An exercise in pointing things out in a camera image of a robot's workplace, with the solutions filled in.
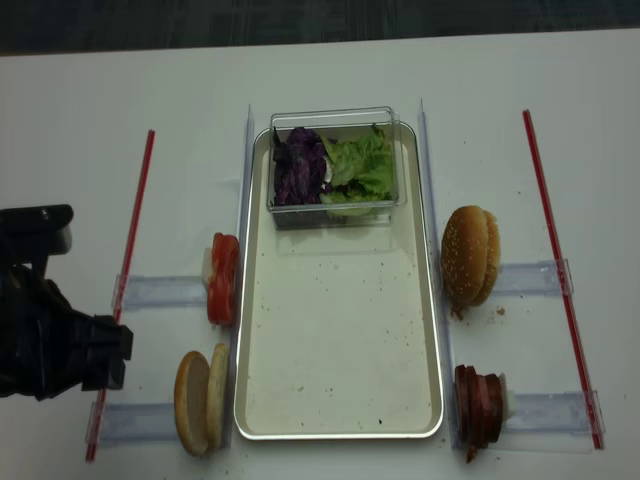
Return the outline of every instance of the tomato slice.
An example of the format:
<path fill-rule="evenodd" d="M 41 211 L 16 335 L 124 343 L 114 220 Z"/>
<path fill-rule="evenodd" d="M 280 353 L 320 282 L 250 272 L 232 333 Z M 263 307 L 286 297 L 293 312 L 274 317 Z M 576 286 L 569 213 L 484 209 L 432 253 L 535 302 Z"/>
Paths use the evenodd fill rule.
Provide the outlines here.
<path fill-rule="evenodd" d="M 233 322 L 238 239 L 216 233 L 211 251 L 212 274 L 207 291 L 207 315 L 214 325 Z"/>

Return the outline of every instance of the hamburger bun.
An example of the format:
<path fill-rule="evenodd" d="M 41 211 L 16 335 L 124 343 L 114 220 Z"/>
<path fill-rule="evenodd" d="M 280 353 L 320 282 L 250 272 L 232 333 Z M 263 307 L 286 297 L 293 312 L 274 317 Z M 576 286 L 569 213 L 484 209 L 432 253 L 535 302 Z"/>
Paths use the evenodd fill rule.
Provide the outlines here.
<path fill-rule="evenodd" d="M 442 237 L 440 261 L 445 291 L 457 305 L 484 303 L 500 265 L 496 218 L 476 206 L 453 212 Z"/>
<path fill-rule="evenodd" d="M 207 387 L 207 440 L 213 450 L 222 445 L 224 395 L 229 367 L 229 347 L 219 343 L 213 352 Z"/>
<path fill-rule="evenodd" d="M 206 399 L 209 363 L 199 352 L 189 352 L 178 367 L 173 392 L 176 428 L 184 449 L 202 455 L 209 448 L 206 432 Z"/>

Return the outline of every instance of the white tabletop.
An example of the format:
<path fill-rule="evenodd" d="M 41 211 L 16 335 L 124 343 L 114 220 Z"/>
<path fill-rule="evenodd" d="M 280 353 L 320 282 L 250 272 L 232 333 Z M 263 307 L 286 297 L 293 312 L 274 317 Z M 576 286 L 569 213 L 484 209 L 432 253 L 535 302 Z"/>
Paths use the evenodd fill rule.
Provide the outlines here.
<path fill-rule="evenodd" d="M 2 477 L 637 474 L 639 47 L 640 31 L 626 30 L 0 59 L 0 208 L 73 206 L 73 248 L 52 258 L 47 274 L 88 313 L 110 312 L 150 128 L 157 139 L 145 206 L 156 208 L 141 219 L 132 272 L 181 274 L 199 258 L 158 261 L 154 238 L 210 238 L 207 217 L 224 205 L 208 186 L 240 175 L 248 104 L 258 132 L 274 112 L 372 105 L 390 105 L 415 124 L 422 97 L 433 158 L 454 154 L 453 145 L 478 125 L 521 122 L 529 108 L 606 425 L 603 452 L 485 452 L 470 466 L 450 449 L 446 422 L 426 441 L 251 443 L 236 432 L 232 448 L 210 461 L 173 444 L 103 448 L 89 465 L 84 436 L 95 394 L 74 389 L 43 403 L 18 396 L 0 402 Z M 197 250 L 192 243 L 187 250 Z M 200 327 L 159 317 L 123 317 L 134 331 L 136 321 L 158 327 L 146 323 L 145 337 L 136 336 L 129 393 L 113 398 L 170 399 L 179 358 L 159 355 L 163 345 L 210 354 L 214 337 L 198 338 Z M 168 328 L 184 333 L 168 337 Z"/>

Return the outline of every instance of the metal baking tray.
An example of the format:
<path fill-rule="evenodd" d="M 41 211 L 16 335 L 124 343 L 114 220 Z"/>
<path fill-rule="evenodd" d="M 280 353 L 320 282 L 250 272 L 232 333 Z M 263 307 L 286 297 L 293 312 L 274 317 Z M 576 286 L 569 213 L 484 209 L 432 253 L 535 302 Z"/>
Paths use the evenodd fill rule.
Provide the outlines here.
<path fill-rule="evenodd" d="M 234 416 L 252 440 L 424 438 L 443 419 L 416 136 L 407 201 L 373 227 L 276 230 L 269 131 L 256 139 Z"/>

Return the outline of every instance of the gray carpet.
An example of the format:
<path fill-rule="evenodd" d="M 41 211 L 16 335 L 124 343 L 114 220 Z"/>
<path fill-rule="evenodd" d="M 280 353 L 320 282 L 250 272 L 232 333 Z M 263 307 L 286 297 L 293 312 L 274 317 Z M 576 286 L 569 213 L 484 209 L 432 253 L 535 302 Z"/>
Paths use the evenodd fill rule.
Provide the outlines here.
<path fill-rule="evenodd" d="M 5 54 L 640 26 L 640 0 L 0 0 Z"/>

